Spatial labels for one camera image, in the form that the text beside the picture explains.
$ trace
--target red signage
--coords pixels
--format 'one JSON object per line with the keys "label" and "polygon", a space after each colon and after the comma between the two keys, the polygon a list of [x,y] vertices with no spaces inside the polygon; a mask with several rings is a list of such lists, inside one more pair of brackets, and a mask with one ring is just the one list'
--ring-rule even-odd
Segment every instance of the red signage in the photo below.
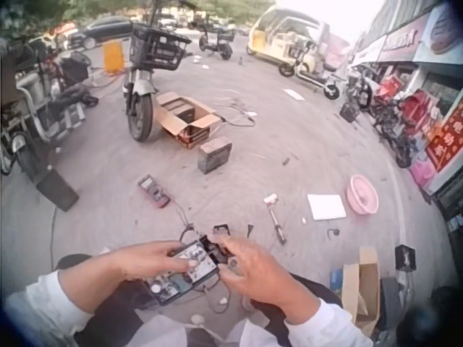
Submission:
{"label": "red signage", "polygon": [[426,153],[441,171],[452,158],[463,148],[463,98],[450,115],[442,128],[442,134],[436,136],[426,147]]}
{"label": "red signage", "polygon": [[429,13],[389,34],[378,61],[411,61],[420,46]]}

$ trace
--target black car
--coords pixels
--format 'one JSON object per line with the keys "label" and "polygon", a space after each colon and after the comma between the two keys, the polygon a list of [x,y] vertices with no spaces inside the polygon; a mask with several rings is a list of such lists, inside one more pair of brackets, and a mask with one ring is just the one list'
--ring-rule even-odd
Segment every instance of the black car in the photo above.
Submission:
{"label": "black car", "polygon": [[132,34],[133,23],[125,17],[106,17],[96,20],[82,30],[69,36],[68,48],[92,49],[97,43],[112,38],[123,38]]}

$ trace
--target red banner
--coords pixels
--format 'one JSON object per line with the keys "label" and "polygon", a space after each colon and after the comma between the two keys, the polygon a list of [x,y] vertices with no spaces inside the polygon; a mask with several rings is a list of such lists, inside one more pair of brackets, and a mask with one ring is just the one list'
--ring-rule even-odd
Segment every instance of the red banner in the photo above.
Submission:
{"label": "red banner", "polygon": [[442,127],[442,133],[436,136],[426,147],[426,153],[432,160],[437,172],[441,171],[463,148],[463,98]]}

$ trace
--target white sleeve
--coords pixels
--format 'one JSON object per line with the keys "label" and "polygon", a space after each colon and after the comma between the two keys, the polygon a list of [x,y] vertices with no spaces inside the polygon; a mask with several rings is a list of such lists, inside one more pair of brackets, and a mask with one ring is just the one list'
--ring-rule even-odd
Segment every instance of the white sleeve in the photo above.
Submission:
{"label": "white sleeve", "polygon": [[24,336],[39,346],[74,346],[72,336],[92,317],[68,299],[59,284],[58,271],[12,294],[4,309]]}
{"label": "white sleeve", "polygon": [[371,347],[373,342],[351,322],[351,314],[334,304],[320,300],[317,313],[301,325],[290,325],[293,347]]}

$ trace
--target cardboard box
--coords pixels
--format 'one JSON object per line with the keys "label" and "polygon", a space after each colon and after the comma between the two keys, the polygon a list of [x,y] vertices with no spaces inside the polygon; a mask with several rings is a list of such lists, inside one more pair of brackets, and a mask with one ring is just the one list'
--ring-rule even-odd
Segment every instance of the cardboard box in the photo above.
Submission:
{"label": "cardboard box", "polygon": [[[221,122],[220,118],[214,115],[216,110],[193,98],[168,92],[159,95],[156,99],[158,101],[157,121],[168,134],[188,149],[207,140],[211,133],[211,127]],[[195,108],[195,120],[193,122],[188,124],[170,112],[169,109],[178,106],[179,101]]]}
{"label": "cardboard box", "polygon": [[352,322],[368,337],[379,319],[379,280],[378,255],[372,247],[360,248],[358,264],[344,266],[342,305],[352,315]]}

